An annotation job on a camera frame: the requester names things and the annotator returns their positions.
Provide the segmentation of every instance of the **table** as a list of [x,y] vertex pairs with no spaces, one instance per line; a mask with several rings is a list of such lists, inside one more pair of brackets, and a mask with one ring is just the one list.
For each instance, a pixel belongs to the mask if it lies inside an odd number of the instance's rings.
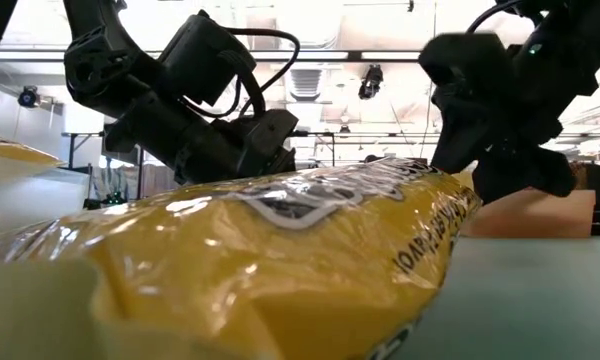
[[461,239],[393,359],[600,360],[600,238]]

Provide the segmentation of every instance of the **ceiling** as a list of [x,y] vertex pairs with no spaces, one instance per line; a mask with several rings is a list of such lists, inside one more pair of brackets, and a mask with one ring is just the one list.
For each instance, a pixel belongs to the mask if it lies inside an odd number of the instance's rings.
[[[281,28],[294,33],[305,49],[418,51],[435,34],[461,32],[492,0],[127,0],[120,14],[133,39],[147,51],[159,51],[186,18],[204,8],[218,23],[232,27]],[[481,29],[495,31],[505,44],[522,43],[531,33],[530,21],[498,14]],[[1,50],[62,51],[71,41],[62,1],[20,1],[2,41]],[[277,39],[245,38],[253,51],[287,49]],[[343,120],[353,132],[406,133],[406,136],[338,139],[336,160],[364,159],[370,153],[431,157],[441,119],[430,106],[431,83],[414,63],[382,63],[384,83],[372,100],[357,94],[368,63],[301,63],[298,70],[319,74],[320,96],[315,102],[298,103],[290,96],[297,79],[284,77],[265,93],[272,108],[288,108],[300,125],[312,131],[338,131]],[[273,76],[281,63],[260,63],[254,74],[260,83]],[[57,60],[0,62],[0,84],[7,87],[38,85],[46,95],[71,101],[63,84],[63,67]],[[233,100],[229,88],[213,111],[223,112]],[[563,114],[565,133],[600,133],[600,90],[594,97],[578,98]],[[560,139],[549,147],[573,151],[586,139]],[[328,147],[316,139],[294,141],[299,157],[331,159]],[[600,145],[587,154],[600,153]]]

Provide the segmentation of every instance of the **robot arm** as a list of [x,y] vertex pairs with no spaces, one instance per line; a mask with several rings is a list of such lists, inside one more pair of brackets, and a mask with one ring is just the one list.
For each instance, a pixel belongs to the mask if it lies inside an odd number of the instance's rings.
[[474,185],[487,203],[529,186],[566,196],[575,185],[566,157],[540,145],[562,132],[558,117],[573,99],[598,87],[600,0],[498,2],[537,25],[524,45],[473,34],[481,17],[422,51],[443,118],[432,164],[456,173],[477,160]]
[[[255,60],[232,34],[248,32],[223,28],[201,12],[154,59],[122,27],[123,0],[64,4],[73,36],[64,59],[67,87],[76,102],[118,119],[105,129],[108,150],[128,152],[138,144],[174,169],[180,183],[295,169],[294,151],[282,144],[298,120],[265,110],[251,73]],[[215,104],[234,76],[251,96],[254,116],[207,122],[196,104]]]

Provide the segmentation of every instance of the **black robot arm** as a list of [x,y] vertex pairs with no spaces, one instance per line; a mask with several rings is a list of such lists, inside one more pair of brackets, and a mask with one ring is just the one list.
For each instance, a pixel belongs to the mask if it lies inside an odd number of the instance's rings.
[[[266,111],[251,73],[255,60],[232,34],[248,31],[223,28],[200,12],[154,59],[122,27],[122,0],[64,4],[73,36],[64,59],[67,87],[78,103],[117,119],[105,128],[107,150],[140,145],[174,169],[180,183],[295,169],[294,150],[282,144],[298,120],[286,110]],[[299,42],[285,35],[296,45],[295,58]],[[235,76],[251,97],[254,116],[209,123],[196,104],[214,105]]]
[[443,119],[432,164],[456,173],[477,160],[474,185],[487,203],[529,186],[566,196],[575,185],[566,157],[540,145],[562,132],[558,117],[577,95],[598,88],[600,0],[498,2],[496,10],[533,20],[524,45],[505,49],[494,34],[473,34],[482,17],[422,51]]

